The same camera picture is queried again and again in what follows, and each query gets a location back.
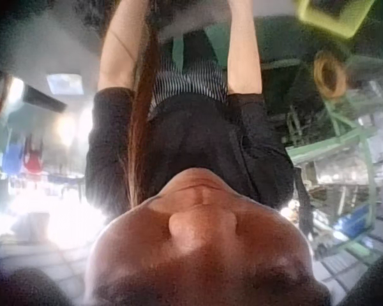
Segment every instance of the yellow container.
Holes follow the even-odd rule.
[[[375,0],[350,1],[339,18],[312,7],[310,0],[297,0],[299,19],[307,24],[326,29],[344,38],[351,38],[360,28]]]

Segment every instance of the woman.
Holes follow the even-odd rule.
[[[184,39],[183,74],[161,51],[155,81],[151,35],[135,98],[148,2],[121,1],[117,9],[103,47],[86,179],[89,200],[121,216],[89,259],[88,301],[329,301],[306,240],[270,209],[290,200],[293,167],[266,119],[252,0],[229,4],[227,86],[201,33]]]

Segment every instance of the nose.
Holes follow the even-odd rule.
[[[184,252],[201,247],[225,245],[236,236],[237,218],[230,210],[201,205],[178,212],[169,219],[174,243]]]

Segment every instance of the long hair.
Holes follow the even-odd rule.
[[[144,178],[146,170],[146,143],[150,133],[148,116],[159,64],[157,33],[153,27],[149,27],[149,42],[144,53],[130,119],[126,184],[131,208],[140,205],[146,199]]]

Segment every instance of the black top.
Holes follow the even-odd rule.
[[[94,102],[86,194],[112,217],[130,207],[123,161],[132,96],[127,89],[105,89]],[[158,106],[146,152],[148,197],[183,170],[206,168],[261,204],[278,209],[291,199],[293,165],[267,121],[262,96],[228,99],[225,106],[199,94],[182,94]]]

